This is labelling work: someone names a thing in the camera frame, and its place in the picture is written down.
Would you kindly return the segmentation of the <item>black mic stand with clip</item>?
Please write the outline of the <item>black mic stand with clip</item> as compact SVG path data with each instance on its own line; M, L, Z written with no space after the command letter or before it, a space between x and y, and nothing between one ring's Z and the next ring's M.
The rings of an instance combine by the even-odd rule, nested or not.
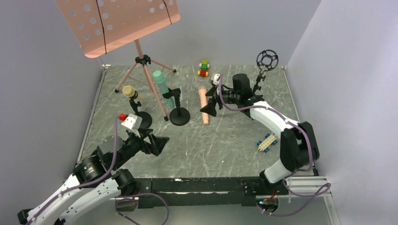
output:
M170 122L175 126L183 126L187 124L191 118L189 111L183 107L181 107L180 96L181 90L180 88L170 89L168 88L168 92L162 94L164 98L169 99L171 97L174 98L175 108L169 114Z

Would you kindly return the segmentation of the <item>black shock-mount boom stand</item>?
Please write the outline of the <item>black shock-mount boom stand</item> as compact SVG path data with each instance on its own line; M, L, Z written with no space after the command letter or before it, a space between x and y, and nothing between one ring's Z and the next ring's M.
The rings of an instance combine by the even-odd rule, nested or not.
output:
M279 63L279 57L274 50L263 50L260 52L256 58L256 65L258 67L259 74L256 78L256 83L252 89L252 92L255 93L258 90L261 90L261 86L259 85L260 81L265 81L266 72L272 71L277 67Z

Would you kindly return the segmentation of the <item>green toy microphone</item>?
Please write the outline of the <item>green toy microphone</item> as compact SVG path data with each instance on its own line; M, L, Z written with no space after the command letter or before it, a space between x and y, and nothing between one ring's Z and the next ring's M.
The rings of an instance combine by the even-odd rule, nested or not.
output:
M169 93L168 86L166 84L166 78L165 78L164 74L160 70L156 70L156 71L153 72L153 80L157 84L157 86L158 86L158 88L160 90L160 93L162 95L166 94L166 93ZM165 98L164 97L164 99L167 102L167 104L170 106L171 109L175 108L175 103L174 103L174 101L172 100L171 97L170 98Z

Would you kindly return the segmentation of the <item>yellow toy microphone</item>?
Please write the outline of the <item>yellow toy microphone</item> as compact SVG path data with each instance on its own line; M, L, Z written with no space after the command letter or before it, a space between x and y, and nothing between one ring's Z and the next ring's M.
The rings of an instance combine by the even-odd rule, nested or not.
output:
M141 100L142 96L136 91L136 89L131 85L126 85L122 88L122 93L124 96L131 98L133 100Z

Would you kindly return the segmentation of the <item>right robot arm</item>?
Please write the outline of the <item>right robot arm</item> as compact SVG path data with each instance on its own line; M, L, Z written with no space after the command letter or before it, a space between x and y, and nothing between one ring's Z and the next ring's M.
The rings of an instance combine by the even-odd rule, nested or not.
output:
M225 86L222 78L221 74L214 74L209 79L212 87L206 93L208 104L200 111L216 116L216 106L230 110L229 105L234 104L235 111L260 122L276 135L280 143L279 159L260 173L266 184L277 183L294 172L303 171L304 166L312 166L319 159L313 126L309 122L295 121L273 108L251 88L246 74L234 75L232 88Z

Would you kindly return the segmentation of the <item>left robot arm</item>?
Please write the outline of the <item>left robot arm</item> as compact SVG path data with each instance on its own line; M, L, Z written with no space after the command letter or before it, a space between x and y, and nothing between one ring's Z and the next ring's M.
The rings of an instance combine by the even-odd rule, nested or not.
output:
M160 155L169 137L155 136L145 128L127 134L126 140L117 135L107 137L42 204L18 212L19 223L67 225L111 198L148 196L151 182L138 181L122 166L139 152Z

